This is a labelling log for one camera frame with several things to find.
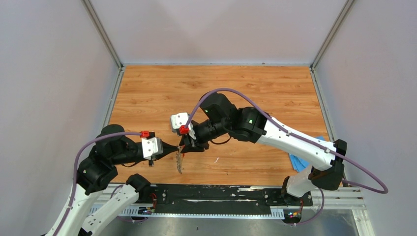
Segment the red handled metal key holder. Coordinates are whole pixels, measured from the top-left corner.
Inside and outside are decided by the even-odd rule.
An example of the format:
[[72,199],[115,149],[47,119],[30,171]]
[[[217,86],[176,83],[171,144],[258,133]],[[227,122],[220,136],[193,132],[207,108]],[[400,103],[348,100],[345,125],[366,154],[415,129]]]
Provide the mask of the red handled metal key holder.
[[177,171],[182,174],[182,163],[185,157],[185,154],[182,152],[185,145],[178,146],[178,151],[176,153],[176,164],[177,164]]

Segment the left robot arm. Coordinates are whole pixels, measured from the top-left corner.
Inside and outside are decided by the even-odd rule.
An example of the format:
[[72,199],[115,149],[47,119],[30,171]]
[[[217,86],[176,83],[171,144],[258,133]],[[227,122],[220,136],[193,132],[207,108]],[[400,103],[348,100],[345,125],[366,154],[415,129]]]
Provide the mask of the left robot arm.
[[139,174],[131,175],[125,184],[93,214],[90,209],[118,175],[117,165],[153,163],[178,151],[156,137],[154,132],[126,132],[121,125],[105,126],[93,140],[83,145],[76,155],[70,195],[48,236],[97,236],[120,213],[134,202],[153,204],[150,182]]

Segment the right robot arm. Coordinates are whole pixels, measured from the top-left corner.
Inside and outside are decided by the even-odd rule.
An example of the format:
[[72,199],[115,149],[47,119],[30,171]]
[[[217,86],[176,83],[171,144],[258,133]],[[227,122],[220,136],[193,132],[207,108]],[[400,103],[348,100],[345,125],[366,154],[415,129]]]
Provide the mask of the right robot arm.
[[284,179],[281,199],[294,205],[307,192],[320,188],[334,191],[339,188],[344,164],[339,154],[345,154],[343,140],[327,142],[292,129],[257,106],[237,108],[222,93],[206,93],[198,107],[208,117],[198,123],[188,113],[170,117],[171,128],[181,136],[182,153],[204,152],[209,143],[224,135],[254,144],[263,144],[283,150],[307,161],[308,166],[294,176]]

